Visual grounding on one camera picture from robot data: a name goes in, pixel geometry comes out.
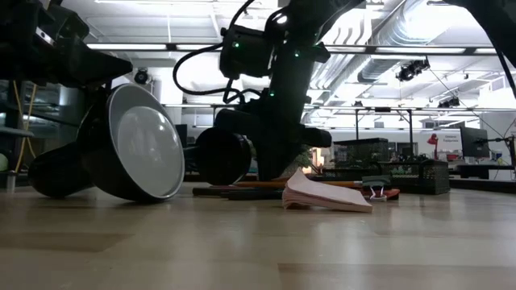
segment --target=wooden floor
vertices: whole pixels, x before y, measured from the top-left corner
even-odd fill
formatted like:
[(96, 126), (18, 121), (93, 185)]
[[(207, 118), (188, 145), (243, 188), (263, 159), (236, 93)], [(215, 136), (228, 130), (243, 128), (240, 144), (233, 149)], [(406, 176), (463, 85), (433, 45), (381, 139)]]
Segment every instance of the wooden floor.
[(0, 289), (516, 289), (516, 196), (405, 195), (374, 212), (90, 191), (0, 194)]

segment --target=paper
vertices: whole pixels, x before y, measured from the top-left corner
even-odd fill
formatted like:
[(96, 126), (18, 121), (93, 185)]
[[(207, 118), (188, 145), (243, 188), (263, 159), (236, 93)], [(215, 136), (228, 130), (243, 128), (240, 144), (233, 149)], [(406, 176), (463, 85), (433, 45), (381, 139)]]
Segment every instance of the paper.
[(316, 205), (329, 209), (371, 213), (370, 205), (360, 191), (323, 184), (306, 178), (298, 170), (287, 182), (283, 192), (283, 207)]

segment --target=notepad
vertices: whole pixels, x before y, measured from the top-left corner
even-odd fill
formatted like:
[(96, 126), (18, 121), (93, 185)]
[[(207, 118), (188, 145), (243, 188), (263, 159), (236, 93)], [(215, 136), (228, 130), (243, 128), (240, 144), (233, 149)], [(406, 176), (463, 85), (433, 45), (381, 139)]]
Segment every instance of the notepad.
[(288, 209), (294, 205), (314, 205), (360, 213), (372, 212), (372, 205), (364, 199), (360, 191), (309, 180), (301, 170), (289, 179), (283, 191), (283, 207)]

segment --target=yellow cable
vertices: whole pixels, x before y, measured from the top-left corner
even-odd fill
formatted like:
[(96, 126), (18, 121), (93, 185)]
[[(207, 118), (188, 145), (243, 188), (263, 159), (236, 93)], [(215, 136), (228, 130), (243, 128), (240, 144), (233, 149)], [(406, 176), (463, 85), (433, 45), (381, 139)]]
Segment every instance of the yellow cable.
[[(18, 112), (19, 112), (19, 114), (22, 118), (22, 122), (23, 122), (23, 109), (22, 109), (22, 104), (21, 104), (20, 98), (19, 98), (18, 86), (16, 84), (16, 81), (14, 81), (14, 87), (15, 87), (16, 103), (18, 104)], [(34, 98), (35, 98), (35, 93), (37, 91), (37, 88), (38, 88), (38, 86), (36, 84), (34, 84), (34, 88), (32, 90), (32, 95), (31, 95), (31, 104), (29, 106), (29, 112), (28, 112), (29, 114), (27, 116), (27, 123), (23, 124), (25, 131), (29, 130), (29, 122), (31, 121), (31, 114), (32, 114), (32, 105), (34, 104)], [(27, 139), (27, 138), (23, 138), (21, 151), (20, 151), (19, 157), (18, 157), (18, 163), (16, 164), (16, 169), (15, 169), (16, 173), (19, 172), (19, 168), (22, 165), (22, 159), (23, 159), (23, 153), (25, 152), (25, 141), (26, 140), (29, 144), (29, 149), (31, 151), (31, 154), (35, 158), (35, 153), (32, 150), (31, 140)]]

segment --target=ceiling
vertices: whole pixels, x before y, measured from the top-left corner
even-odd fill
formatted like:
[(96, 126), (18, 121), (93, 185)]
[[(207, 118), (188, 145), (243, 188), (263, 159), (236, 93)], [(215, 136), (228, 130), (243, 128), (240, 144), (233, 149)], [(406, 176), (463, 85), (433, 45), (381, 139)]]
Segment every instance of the ceiling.
[[(387, 18), (401, 0), (383, 0), (380, 10), (364, 10), (364, 13), (350, 12), (335, 24), (325, 40), (333, 44), (366, 44), (377, 25)], [(227, 27), (233, 14), (244, 0), (64, 0), (63, 6), (75, 10), (89, 25), (88, 43), (199, 43), (216, 44), (222, 39), (219, 35), (222, 27)], [(286, 1), (256, 0), (250, 6), (248, 14), (241, 17), (239, 25), (263, 29), (266, 18)], [(457, 7), (444, 7), (445, 12)], [(437, 35), (430, 45), (439, 46), (491, 46), (487, 35), (467, 11), (453, 11), (454, 21), (442, 33)], [(447, 14), (426, 13), (427, 24), (449, 21)], [(427, 27), (417, 27), (415, 33), (426, 33)], [(178, 60), (180, 52), (124, 52), (120, 57), (129, 60)], [(348, 77), (338, 81), (342, 71), (348, 69), (353, 56), (332, 56), (331, 65), (319, 65), (314, 71), (314, 78), (322, 76), (320, 86), (312, 85), (309, 95), (316, 100), (323, 91), (331, 91), (331, 100), (349, 106), (355, 100), (361, 100), (366, 106), (414, 106), (421, 104), (436, 106), (440, 99), (451, 96), (443, 83), (455, 93), (460, 93), (464, 100), (478, 98), (479, 88), (488, 85), (492, 79), (500, 76), (501, 65), (496, 57), (483, 56), (432, 56), (429, 57), (431, 69), (413, 81), (400, 83), (395, 78), (399, 67), (391, 68), (381, 79), (372, 85), (357, 84), (356, 78)], [(218, 53), (206, 53), (196, 56), (181, 66), (180, 82), (189, 89), (214, 89), (226, 85), (227, 79), (218, 71)], [(261, 89), (268, 86), (267, 78), (257, 79), (243, 76), (236, 87), (242, 89)], [(221, 103), (221, 96), (193, 97), (185, 96), (189, 103)]]

